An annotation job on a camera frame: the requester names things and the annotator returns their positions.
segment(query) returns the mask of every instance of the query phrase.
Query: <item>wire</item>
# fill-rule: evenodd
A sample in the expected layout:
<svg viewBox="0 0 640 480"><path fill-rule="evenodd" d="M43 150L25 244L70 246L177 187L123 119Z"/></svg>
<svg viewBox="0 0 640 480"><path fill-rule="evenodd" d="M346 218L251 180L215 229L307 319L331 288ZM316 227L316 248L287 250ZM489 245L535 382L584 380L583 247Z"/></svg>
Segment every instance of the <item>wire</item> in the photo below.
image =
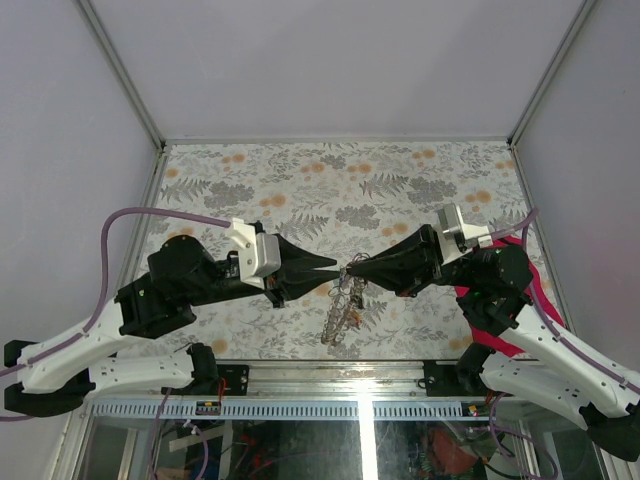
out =
<svg viewBox="0 0 640 480"><path fill-rule="evenodd" d="M115 222L118 218L124 217L126 215L158 215L162 217L172 217L172 218L180 218L183 220L189 220L197 223L204 223L207 225L215 225L217 227L229 228L231 226L231 222L226 220L220 220L212 217L205 217L203 215L196 215L193 213L185 213L185 212L177 212L174 210L165 210L164 208L152 208L152 207L129 207L123 208L121 210L116 210L111 215L107 217L104 224L102 225L102 232L100 234L100 258L101 258L101 268L102 268L102 280L100 285L100 295L98 296L98 303L89 317L87 323L82 327L82 331L84 334L89 332L91 327L95 325L102 313L102 309L107 300L107 292L109 289L109 251L107 248L107 240L109 238L109 229L113 222ZM13 367L6 368L0 371L0 378L9 375L14 372L18 372L25 368L27 365L38 362L44 358L47 358L54 353L57 353L70 345L73 345L78 340L80 340L84 335L83 333L76 333L72 335L64 342L51 347L44 352L41 352L29 359L26 360L26 363L17 364ZM23 420L30 420L32 417L23 415L23 416L15 416L15 417L0 417L0 422L21 422Z"/></svg>
<svg viewBox="0 0 640 480"><path fill-rule="evenodd" d="M155 468L153 468L153 460L154 460L154 448L153 444L155 441L156 434L158 433L158 427L160 426L160 415L164 411L164 406L167 404L167 400L169 399L169 395L171 395L171 388L167 388L167 393L164 394L164 398L162 402L160 402L160 406L158 407L158 411L156 412L156 417L153 420L153 426L151 428L151 436L149 437L149 469L151 470L151 474L155 480L158 480L158 474L156 473Z"/></svg>
<svg viewBox="0 0 640 480"><path fill-rule="evenodd" d="M537 215L538 215L538 208L534 207L531 209L529 214L521 222L516 223L515 225L505 228L503 230L497 230L495 232L491 232L491 240L500 240L501 238L508 237L509 235L513 235L514 233L519 232L526 226L530 225Z"/></svg>
<svg viewBox="0 0 640 480"><path fill-rule="evenodd" d="M487 396L484 399L484 406L488 407L489 404L491 403L491 400L493 399L493 396L495 395L496 392L494 392L493 390L489 390L489 392L487 392Z"/></svg>
<svg viewBox="0 0 640 480"><path fill-rule="evenodd" d="M384 432L384 435L382 436L382 438L380 439L379 442L376 442L378 444L378 446L376 447L376 452L380 449L380 446L384 442L385 438L387 438L387 435L389 434L389 429L391 428L391 425L392 425L392 422L389 422L389 424L387 425L387 429Z"/></svg>
<svg viewBox="0 0 640 480"><path fill-rule="evenodd" d="M191 345L193 345L193 342L185 343L183 346L176 348L173 351L173 353L178 353L180 350L184 350L185 348L189 348Z"/></svg>
<svg viewBox="0 0 640 480"><path fill-rule="evenodd" d="M236 473L236 471L240 467L240 464L242 464L242 460L244 460L244 458L247 456L247 453L249 453L249 450L251 450L251 445L247 445L247 448L244 449L244 453L242 454L240 459L236 462L236 466L233 467L233 470L231 471L232 474Z"/></svg>
<svg viewBox="0 0 640 480"><path fill-rule="evenodd" d="M558 469L558 465L556 464L556 461L553 458L553 456L542 444L537 442L535 439L529 437L528 435L524 435L523 433L517 432L515 430L511 430L506 427L499 427L496 425L497 406L500 400L502 400L505 397L505 395L506 395L505 393L501 393L496 397L495 401L493 402L493 405L491 406L491 413L489 415L489 431L491 432L491 436L493 437L493 440L496 442L498 451L513 468L515 468L518 472L522 473L523 475L533 480L556 480L558 478L558 474L560 473L560 470ZM520 438L522 440L526 440L527 442L531 443L538 452L542 453L545 457L549 459L549 462L551 462L551 468L553 468L553 473L551 474L551 476L541 477L539 475L535 475L531 472L528 472L527 470L522 468L520 465L518 465L518 462L516 462L509 456L509 452L507 452L506 448L502 445L502 442L500 442L500 438L498 438L499 432L504 432L508 435L512 435L516 438Z"/></svg>
<svg viewBox="0 0 640 480"><path fill-rule="evenodd" d="M496 475L498 475L498 476L500 476L502 478L507 478L509 480L522 480L522 475L510 475L508 473L501 472L500 470L498 470L494 466L490 465L489 464L489 460L484 455L481 455L480 453L478 453L478 451L473 446L473 443L470 443L469 447L471 448L471 451L475 454L475 456L478 457L482 461L482 465L484 466L484 468L486 468L488 470L491 470L493 473L495 473Z"/></svg>
<svg viewBox="0 0 640 480"><path fill-rule="evenodd" d="M349 275L347 268L366 258L369 258L367 253L357 253L340 269L338 285L329 290L331 307L320 336L323 345L336 346L342 342L349 328L360 328L361 317L357 310L362 306L362 294L367 282Z"/></svg>
<svg viewBox="0 0 640 480"><path fill-rule="evenodd" d="M189 421L188 425L191 425L191 427L193 427L193 431L198 434L198 436L200 437L200 440L202 440L202 446L204 447L204 460L202 462L202 468L200 468L200 473L196 477L196 480L202 480L202 478L204 477L205 472L207 471L207 465L209 464L209 444L207 443L207 439L205 438L204 434L202 433L202 430L200 430L198 427L196 427L190 421Z"/></svg>
<svg viewBox="0 0 640 480"><path fill-rule="evenodd" d="M491 464L489 464L488 462L487 463L482 462L482 465L484 466L484 468L491 470L493 473L495 473L499 477L508 478L509 480L522 480L522 475L509 475L508 473L501 472L497 468L491 466Z"/></svg>
<svg viewBox="0 0 640 480"><path fill-rule="evenodd" d="M227 389L227 379L224 377L220 377L220 381L218 383L218 408L220 409L220 413L222 413L222 397L224 397L224 391Z"/></svg>
<svg viewBox="0 0 640 480"><path fill-rule="evenodd" d="M537 209L534 208L532 210L532 212L534 212L534 211L537 213ZM527 248L527 236L528 236L528 233L529 233L529 224L531 223L531 221L533 221L533 218L531 218L529 223L527 223L524 226L523 230L522 230L522 249L525 252L526 252L526 248ZM574 344L572 344L569 340L567 340L560 333L560 329L558 329L558 327L556 326L556 323L547 316L546 312L544 311L544 307L540 303L540 299L538 298L538 294L536 293L536 289L532 286L529 290L530 290L530 293L531 293L531 298L533 299L533 305L534 305L534 308L536 309L536 312L538 313L538 315L542 319L542 322L545 324L545 326L549 329L549 331L553 334L553 336L558 340L558 342L560 342L562 345L564 345L567 349L569 349L570 352L572 352L578 358L580 358L581 360L583 360L587 364L591 365L593 368L595 368L599 372L605 374L609 378L612 378L613 380L618 382L619 385L624 386L625 388L628 388L632 392L637 393L638 395L640 395L640 386L632 384L630 382L627 382L627 380L622 375L618 375L617 373L613 372L612 370L609 370L607 367L605 367L604 365L602 365L598 361L596 361L593 358L591 358L589 355L584 353L582 350L580 350L578 347L576 347Z"/></svg>

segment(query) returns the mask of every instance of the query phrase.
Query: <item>pink fabric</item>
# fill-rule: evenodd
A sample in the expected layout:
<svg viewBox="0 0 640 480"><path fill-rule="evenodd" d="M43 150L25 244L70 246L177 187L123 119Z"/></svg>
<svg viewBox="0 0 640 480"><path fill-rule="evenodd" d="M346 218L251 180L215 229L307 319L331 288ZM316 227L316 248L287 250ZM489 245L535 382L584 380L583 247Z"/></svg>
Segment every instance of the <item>pink fabric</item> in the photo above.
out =
<svg viewBox="0 0 640 480"><path fill-rule="evenodd" d="M506 240L517 245L522 244L520 239L516 237L507 237ZM500 240L496 240L495 242L493 242L494 247L502 247L504 245L506 245L506 243L501 242ZM540 283L540 273L538 272L538 269L531 262L529 262L529 269L531 270L531 273L533 273L533 288L535 288L538 299L542 304L542 308L544 308L544 311L547 313L547 315L549 315L549 317L551 317L555 322L564 326L564 321L560 317L560 314L544 293L544 289L542 288L542 284ZM456 295L458 295L458 297L461 297L465 293L467 293L468 290L469 289L465 287L456 287ZM513 357L518 353L522 353L522 350L520 350L518 347L515 347L499 338L492 337L488 333L481 330L477 330L471 327L471 333L473 335L474 342L488 345L489 347L502 352L509 357Z"/></svg>

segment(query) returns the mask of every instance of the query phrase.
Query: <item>purple tube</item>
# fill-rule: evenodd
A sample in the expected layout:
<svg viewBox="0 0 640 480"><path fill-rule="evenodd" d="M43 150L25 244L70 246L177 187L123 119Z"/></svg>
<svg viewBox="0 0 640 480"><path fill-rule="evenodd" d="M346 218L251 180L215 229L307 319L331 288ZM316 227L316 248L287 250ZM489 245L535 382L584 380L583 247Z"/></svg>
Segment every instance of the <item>purple tube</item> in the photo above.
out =
<svg viewBox="0 0 640 480"><path fill-rule="evenodd" d="M5 375L9 375L10 373L18 372L22 370L24 367L25 365L22 365L19 363L18 365L14 365L13 367L5 368L0 372L0 378L4 377Z"/></svg>
<svg viewBox="0 0 640 480"><path fill-rule="evenodd" d="M511 430L509 428L504 428L504 427L498 427L496 425L496 409L498 406L498 402L504 398L505 394L501 393L500 395L498 395L496 397L496 399L493 401L493 405L491 405L491 413L489 416L489 431L491 432L491 436L493 437L493 440L496 442L496 446L498 447L498 451L500 452L500 454L505 458L505 460L513 467L515 468L518 472L520 472L521 474L523 474L524 476L526 476L527 478L531 478L533 480L556 480L558 478L558 474L560 473L559 469L558 469L558 465L556 464L553 456L549 453L549 451L540 443L538 443L536 440L534 440L533 438L524 435L520 432L517 432L515 430ZM531 472L527 472L524 468L522 468L520 465L518 465L518 462L516 462L515 460L513 460L511 458L511 455L509 455L509 452L507 452L507 450L502 446L502 443L500 442L500 439L498 438L498 433L500 432L504 432L508 435L512 435L514 437L517 438L521 438L522 440L526 440L527 442L531 443L538 452L542 453L545 457L547 457L549 459L549 461L551 462L551 467L553 468L553 473L551 474L550 477L540 477L538 475L534 475Z"/></svg>
<svg viewBox="0 0 640 480"><path fill-rule="evenodd" d="M31 420L33 417L28 417L26 415L20 415L15 417L0 417L0 422L24 422L25 420Z"/></svg>
<svg viewBox="0 0 640 480"><path fill-rule="evenodd" d="M525 225L525 227L522 230L522 248L525 251L526 251L527 234L528 233L529 233L529 225ZM536 309L536 312L538 313L538 315L542 319L542 322L545 324L545 326L549 329L549 331L554 336L559 337L558 338L559 342L562 343L562 345L564 345L566 348L568 348L578 358L580 358L581 360L583 360L587 364L591 365L596 370L598 370L598 371L604 373L605 375L607 375L608 377L612 378L613 380L618 382L618 384L623 385L624 382L625 382L625 378L624 377L622 377L621 375L618 375L614 371L612 371L612 370L608 369L607 367L605 367L604 365L598 363L596 360L592 359L589 355L584 353L578 347L573 345L569 340L567 340L566 338L560 336L560 330L557 328L556 323L553 320L551 320L547 316L547 314L545 313L544 308L542 307L542 304L540 303L540 299L538 298L538 295L536 294L535 288L533 288L533 286L532 286L529 290L531 291L531 298L533 299L533 305L534 305L534 307ZM632 392L637 393L637 394L640 395L640 387L638 387L637 385L634 385L632 383L627 383L625 386L626 386L626 388L628 388Z"/></svg>
<svg viewBox="0 0 640 480"><path fill-rule="evenodd" d="M204 478L204 474L207 471L207 465L209 463L209 444L207 443L207 439L205 438L202 430L196 427L194 424L191 424L193 430L198 434L200 440L202 440L202 446L204 447L204 460L202 462L202 468L200 469L200 473L196 477L196 480L202 480Z"/></svg>
<svg viewBox="0 0 640 480"><path fill-rule="evenodd" d="M500 240L501 238L508 237L509 235L513 235L516 232L519 232L526 226L530 225L533 222L533 219L538 215L538 207L534 207L531 209L529 214L522 220L520 223L513 225L512 227L505 228L504 230L497 230L495 232L491 232L492 240Z"/></svg>
<svg viewBox="0 0 640 480"><path fill-rule="evenodd" d="M100 286L100 295L98 297L98 303L96 304L96 308L91 314L91 317L89 318L87 323L84 325L84 327L82 327L82 331L84 333L89 332L89 330L91 330L91 327L93 327L96 324L96 322L98 321L98 318L100 318L100 314L102 313L102 309L104 308L104 305L107 300L107 292L109 290L109 252L107 249L109 229L111 228L111 225L113 224L113 222L115 222L118 218L124 217L126 215L158 215L163 217L181 218L183 220L204 223L207 225L214 225L222 228L229 228L231 226L231 222L228 222L226 220L220 220L212 217L205 217L203 215L196 215L193 213L165 210L163 208L129 207L129 208L123 208L121 210L117 210L113 212L111 215L107 217L107 219L104 222L104 225L102 226L102 233L100 235L100 257L102 260L101 262L102 263L102 284ZM59 352L63 348L66 348L69 345L74 344L81 338L82 338L82 334L77 333L72 337L68 338L67 340L65 340L64 342L60 343L59 345L56 345L55 347L45 350L44 352L41 352L32 358L29 358L27 362L34 363L34 362L37 362L38 360L47 358L53 355L54 353ZM25 368L25 366L26 365L24 364L18 364L11 368L2 370L0 371L0 378L4 377L5 375L9 375L10 373L22 370L23 368Z"/></svg>

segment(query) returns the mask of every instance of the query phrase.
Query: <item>grey leaf pattern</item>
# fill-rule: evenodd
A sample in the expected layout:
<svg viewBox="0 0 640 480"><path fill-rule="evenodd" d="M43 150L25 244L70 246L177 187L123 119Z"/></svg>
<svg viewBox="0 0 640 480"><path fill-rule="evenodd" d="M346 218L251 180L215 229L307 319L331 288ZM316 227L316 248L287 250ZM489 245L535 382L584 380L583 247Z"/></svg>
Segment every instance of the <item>grey leaf pattern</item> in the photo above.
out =
<svg viewBox="0 0 640 480"><path fill-rule="evenodd" d="M362 205L360 208L349 206L336 210L336 219L352 227L375 230L380 225L380 220L373 217L375 214L376 209L371 205Z"/></svg>
<svg viewBox="0 0 640 480"><path fill-rule="evenodd" d="M427 180L424 177L416 177L411 179L410 184L413 192L408 192L407 196L416 204L441 202L445 197L453 197L458 192L453 182L440 179Z"/></svg>
<svg viewBox="0 0 640 480"><path fill-rule="evenodd" d="M267 232L281 232L338 266L434 223L435 209L449 202L461 206L467 222L492 229L518 222L527 211L504 142L173 145L167 163L157 207L260 220ZM148 270L148 255L176 234L198 238L215 259L234 249L223 229L154 217L138 274ZM534 236L529 252L555 301ZM338 345L322 345L332 286L278 310L264 295L196 307L192 325L120 355L169 354L198 341L219 358L237 360L451 359L470 341L454 289L429 287L405 299L368 284L360 323Z"/></svg>
<svg viewBox="0 0 640 480"><path fill-rule="evenodd" d="M386 195L396 196L400 193L407 182L409 177L402 175L396 175L394 173L375 174L371 180L365 180L360 184L363 194L368 194L369 198L372 198L374 194L384 197Z"/></svg>
<svg viewBox="0 0 640 480"><path fill-rule="evenodd" d="M242 184L230 185L226 182L212 183L209 192L210 195L204 199L204 204L211 209L238 205L240 202L251 200L255 193L253 187Z"/></svg>
<svg viewBox="0 0 640 480"><path fill-rule="evenodd" d="M341 168L344 168L347 165L347 161L344 159L344 157L340 155L338 155L337 157L335 155L325 155L320 159L320 161L322 163L326 163L327 165L332 166L336 170L340 170Z"/></svg>
<svg viewBox="0 0 640 480"><path fill-rule="evenodd" d="M313 240L315 236L322 232L328 221L329 217L301 213L297 216L294 215L286 222L282 222L276 227L276 230L288 239L299 241L306 237L309 240Z"/></svg>
<svg viewBox="0 0 640 480"><path fill-rule="evenodd" d="M194 200L199 195L202 195L211 182L201 178L183 178L178 180L173 185L165 185L160 190L162 199L170 202L171 200L177 200L182 202L183 199Z"/></svg>

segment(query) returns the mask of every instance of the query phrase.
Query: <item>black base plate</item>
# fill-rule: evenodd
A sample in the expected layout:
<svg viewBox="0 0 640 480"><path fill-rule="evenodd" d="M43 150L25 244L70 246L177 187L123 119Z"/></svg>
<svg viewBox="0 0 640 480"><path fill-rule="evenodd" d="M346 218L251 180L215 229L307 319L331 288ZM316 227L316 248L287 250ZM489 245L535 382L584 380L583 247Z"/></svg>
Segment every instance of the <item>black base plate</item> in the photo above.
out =
<svg viewBox="0 0 640 480"><path fill-rule="evenodd" d="M218 376L227 382L225 397L244 397L249 387L249 365L220 365Z"/></svg>
<svg viewBox="0 0 640 480"><path fill-rule="evenodd" d="M458 378L454 362L443 363L441 360L423 360L424 387L427 397L477 397L487 394L486 387L476 391L468 391Z"/></svg>

